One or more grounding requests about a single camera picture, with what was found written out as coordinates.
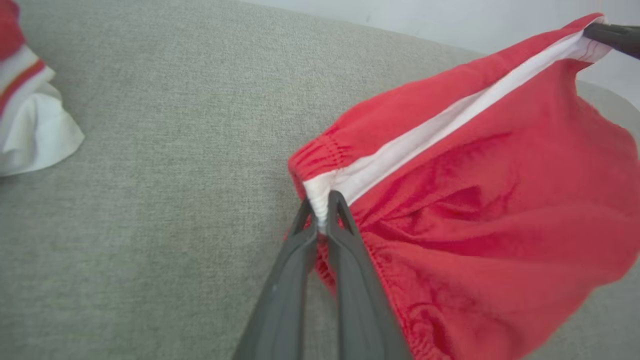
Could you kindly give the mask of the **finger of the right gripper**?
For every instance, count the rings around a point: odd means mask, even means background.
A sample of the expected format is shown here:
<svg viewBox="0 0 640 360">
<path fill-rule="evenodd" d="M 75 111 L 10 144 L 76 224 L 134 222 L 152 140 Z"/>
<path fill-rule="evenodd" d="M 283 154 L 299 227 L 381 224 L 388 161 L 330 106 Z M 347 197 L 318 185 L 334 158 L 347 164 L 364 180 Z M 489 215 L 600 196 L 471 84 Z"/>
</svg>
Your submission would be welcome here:
<svg viewBox="0 0 640 360">
<path fill-rule="evenodd" d="M 583 35 L 629 57 L 640 59 L 639 25 L 591 23 L 583 30 Z"/>
</svg>

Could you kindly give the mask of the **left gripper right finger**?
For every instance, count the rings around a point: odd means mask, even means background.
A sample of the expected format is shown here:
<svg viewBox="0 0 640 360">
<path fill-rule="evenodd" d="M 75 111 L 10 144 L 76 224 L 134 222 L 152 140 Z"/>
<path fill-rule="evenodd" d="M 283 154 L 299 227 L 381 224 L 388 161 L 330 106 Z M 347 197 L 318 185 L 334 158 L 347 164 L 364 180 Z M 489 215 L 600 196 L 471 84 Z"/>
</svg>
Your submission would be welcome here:
<svg viewBox="0 0 640 360">
<path fill-rule="evenodd" d="M 342 193 L 328 196 L 326 237 L 334 270 L 340 360 L 411 360 L 413 355 Z"/>
</svg>

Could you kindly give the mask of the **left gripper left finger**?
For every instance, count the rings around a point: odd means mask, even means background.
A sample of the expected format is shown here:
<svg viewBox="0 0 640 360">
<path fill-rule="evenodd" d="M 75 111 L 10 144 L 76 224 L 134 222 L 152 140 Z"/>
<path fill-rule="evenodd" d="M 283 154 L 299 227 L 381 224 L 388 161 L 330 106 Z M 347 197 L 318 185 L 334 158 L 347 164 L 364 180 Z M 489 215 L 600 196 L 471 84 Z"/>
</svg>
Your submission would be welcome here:
<svg viewBox="0 0 640 360">
<path fill-rule="evenodd" d="M 304 357 L 307 280 L 316 262 L 317 243 L 317 217 L 306 198 L 267 276 L 234 360 Z"/>
</svg>

